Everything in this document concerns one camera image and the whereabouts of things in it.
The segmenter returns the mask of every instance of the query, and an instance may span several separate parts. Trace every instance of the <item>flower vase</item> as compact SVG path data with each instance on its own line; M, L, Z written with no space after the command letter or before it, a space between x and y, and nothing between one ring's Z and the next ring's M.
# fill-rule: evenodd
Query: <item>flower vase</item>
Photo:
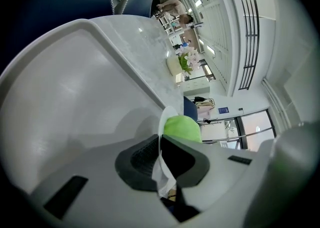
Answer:
M167 58L166 61L166 65L168 66L171 75L176 76L183 72L178 56Z

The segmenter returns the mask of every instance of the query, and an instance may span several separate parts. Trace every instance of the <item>black slot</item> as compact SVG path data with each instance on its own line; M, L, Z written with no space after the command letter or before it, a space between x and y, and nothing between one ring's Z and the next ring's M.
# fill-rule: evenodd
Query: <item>black slot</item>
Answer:
M234 162L239 162L242 164L246 164L249 165L251 163L251 159L247 159L247 158L243 158L243 157L239 157L239 156L235 156L235 155L231 155L228 160L234 161Z
M62 219L77 195L85 186L87 178L72 177L59 191L44 205L44 208L58 219Z

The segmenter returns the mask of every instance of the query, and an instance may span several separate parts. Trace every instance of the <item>blue chair back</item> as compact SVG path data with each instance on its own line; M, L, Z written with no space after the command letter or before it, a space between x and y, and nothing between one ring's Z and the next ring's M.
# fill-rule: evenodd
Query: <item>blue chair back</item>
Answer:
M187 97L183 97L184 111L183 114L192 118L195 122L198 120L197 106Z
M48 31L79 18L113 14L112 0L26 0L5 43L7 64Z
M115 7L115 13L150 18L152 1L153 0L121 0Z

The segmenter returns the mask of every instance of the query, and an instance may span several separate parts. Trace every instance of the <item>ceiling light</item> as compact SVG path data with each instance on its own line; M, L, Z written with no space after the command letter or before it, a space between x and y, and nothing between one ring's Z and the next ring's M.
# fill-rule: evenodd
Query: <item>ceiling light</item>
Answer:
M196 7L198 7L200 4L202 4L201 0L198 0L197 2L195 2Z
M212 48L210 48L210 46L207 45L206 47L207 47L208 50L211 51L214 55L216 54L216 52L215 52Z
M208 65L205 65L204 68L208 74L212 74Z

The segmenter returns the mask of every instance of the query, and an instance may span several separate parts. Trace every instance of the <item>flower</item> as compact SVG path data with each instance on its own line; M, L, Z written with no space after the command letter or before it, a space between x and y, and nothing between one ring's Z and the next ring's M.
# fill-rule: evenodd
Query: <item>flower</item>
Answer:
M192 68L192 70L196 70L200 68L200 63L191 63L190 67Z
M180 46L180 48L178 49L178 53L182 53L182 54L186 54L188 52L192 52L194 51L193 47L183 47L182 45Z
M196 64L200 60L199 55L193 54L192 52L189 52L189 54L186 55L184 58L187 60L188 66L190 66L191 64Z

